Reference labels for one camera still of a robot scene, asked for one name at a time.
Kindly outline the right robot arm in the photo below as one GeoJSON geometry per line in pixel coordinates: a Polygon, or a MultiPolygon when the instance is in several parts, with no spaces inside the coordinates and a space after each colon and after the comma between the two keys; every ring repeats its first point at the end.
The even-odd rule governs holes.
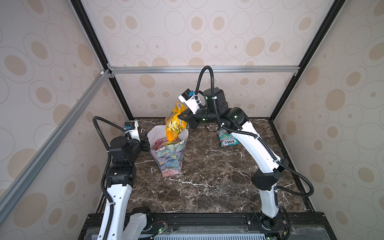
{"type": "Polygon", "coordinates": [[[215,123],[219,129],[235,137],[253,157],[258,165],[257,172],[252,176],[253,185],[259,190],[262,209],[254,213],[254,219],[266,231],[273,231],[278,223],[286,224],[281,239],[286,240],[291,233],[291,222],[288,212],[279,206],[278,191],[285,191],[299,197],[310,197],[314,193],[312,183],[273,152],[260,134],[255,130],[246,113],[239,107],[229,108],[223,90],[215,87],[215,77],[210,66],[202,68],[195,91],[187,89],[180,96],[187,110],[178,118],[196,129],[200,124],[215,123]],[[282,172],[286,170],[303,180],[309,187],[308,192],[300,193],[277,184],[282,172]]]}

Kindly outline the floral white paper bag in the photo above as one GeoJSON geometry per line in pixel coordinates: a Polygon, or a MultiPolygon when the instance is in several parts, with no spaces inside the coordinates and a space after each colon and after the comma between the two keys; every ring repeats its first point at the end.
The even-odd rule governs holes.
{"type": "Polygon", "coordinates": [[[184,129],[176,139],[173,145],[165,146],[159,150],[155,149],[157,140],[166,138],[166,126],[158,125],[153,127],[148,138],[151,144],[150,153],[157,163],[164,178],[180,175],[182,172],[183,158],[186,150],[189,129],[184,129]]]}

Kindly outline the pink Fox's candy bag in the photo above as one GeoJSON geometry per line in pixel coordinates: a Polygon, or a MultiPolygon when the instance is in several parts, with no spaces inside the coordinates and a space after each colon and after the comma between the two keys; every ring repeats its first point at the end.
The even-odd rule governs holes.
{"type": "Polygon", "coordinates": [[[167,138],[163,138],[163,139],[160,139],[160,140],[157,140],[156,143],[155,143],[155,149],[156,150],[159,150],[165,146],[168,146],[168,145],[173,145],[177,142],[174,142],[174,141],[168,141],[167,138]]]}

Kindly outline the teal Fox's candy bag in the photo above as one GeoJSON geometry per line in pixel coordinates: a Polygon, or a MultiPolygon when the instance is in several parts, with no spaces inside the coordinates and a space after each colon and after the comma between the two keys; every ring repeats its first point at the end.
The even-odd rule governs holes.
{"type": "Polygon", "coordinates": [[[229,147],[239,144],[239,141],[226,130],[220,129],[217,133],[221,142],[221,147],[229,147]]]}

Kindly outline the yellow snack bag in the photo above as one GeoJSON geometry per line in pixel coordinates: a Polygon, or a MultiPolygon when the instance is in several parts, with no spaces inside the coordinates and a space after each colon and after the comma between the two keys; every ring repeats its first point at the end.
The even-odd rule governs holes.
{"type": "Polygon", "coordinates": [[[187,127],[187,123],[179,119],[179,115],[186,109],[182,103],[177,102],[172,112],[166,117],[166,137],[169,142],[175,141],[187,127]]]}

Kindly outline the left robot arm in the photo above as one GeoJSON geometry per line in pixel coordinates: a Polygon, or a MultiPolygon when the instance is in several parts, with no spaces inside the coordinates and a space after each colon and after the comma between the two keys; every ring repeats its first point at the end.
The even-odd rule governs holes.
{"type": "Polygon", "coordinates": [[[120,127],[102,117],[93,117],[93,124],[108,154],[107,165],[101,181],[101,190],[106,197],[106,206],[100,240],[137,240],[147,226],[148,213],[134,213],[125,224],[126,211],[133,191],[137,173],[135,162],[142,151],[150,150],[148,132],[139,126],[138,121],[128,121],[120,127]],[[98,122],[106,123],[124,134],[107,142],[98,122]]]}

